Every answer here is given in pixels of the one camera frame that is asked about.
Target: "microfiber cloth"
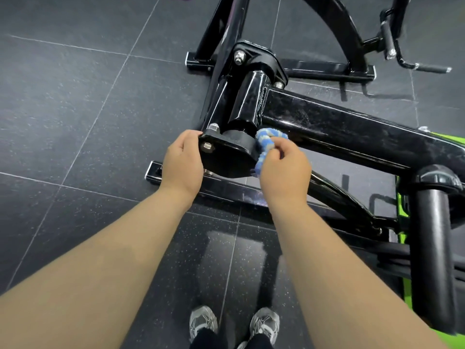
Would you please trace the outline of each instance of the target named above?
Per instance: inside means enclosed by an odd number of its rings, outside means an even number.
[[[274,143],[271,140],[271,137],[284,137],[288,138],[287,134],[282,133],[280,130],[274,128],[261,128],[257,131],[255,139],[257,140],[257,145],[261,148],[261,154],[259,156],[259,161],[255,165],[255,169],[252,173],[252,176],[260,177],[261,169],[263,166],[264,159],[268,152],[274,148]]]

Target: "dark pants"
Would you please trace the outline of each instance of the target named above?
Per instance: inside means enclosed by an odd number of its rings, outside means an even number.
[[[227,344],[208,328],[203,328],[197,333],[189,349],[226,349]],[[249,340],[246,349],[273,349],[268,337],[264,334],[256,334]]]

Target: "handle grip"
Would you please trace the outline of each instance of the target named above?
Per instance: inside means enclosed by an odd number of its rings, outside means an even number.
[[[381,22],[381,34],[383,35],[385,49],[384,49],[384,58],[386,60],[391,60],[397,55],[396,48],[394,46],[394,39],[392,38],[391,28],[387,21]]]
[[[416,63],[414,70],[433,73],[449,73],[452,70],[452,67]]]
[[[425,189],[409,195],[413,310],[433,329],[456,333],[455,289],[447,193]]]

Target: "person's left hand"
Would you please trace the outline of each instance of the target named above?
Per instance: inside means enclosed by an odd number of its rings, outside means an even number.
[[[169,190],[190,204],[200,190],[204,173],[199,152],[201,134],[200,131],[184,131],[168,147],[163,159],[160,190]]]

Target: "floor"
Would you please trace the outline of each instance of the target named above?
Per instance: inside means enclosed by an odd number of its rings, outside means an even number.
[[[342,1],[365,39],[391,2]],[[0,0],[0,293],[154,192],[143,179],[148,163],[191,127],[205,97],[208,78],[183,62],[217,2]],[[378,77],[365,87],[295,80],[287,89],[465,137],[464,11],[465,0],[412,0],[406,16],[405,57],[450,65],[448,75],[369,54]],[[302,0],[251,0],[243,36],[281,57],[344,61]],[[376,214],[395,215],[393,176],[307,153]],[[464,231],[453,231],[462,255]],[[358,254],[375,269],[376,258]],[[397,290],[397,279],[381,276]],[[274,226],[260,211],[197,201],[122,347],[187,348],[189,312],[201,303],[232,341],[247,334],[257,307],[271,305],[282,316],[276,348],[312,348]]]

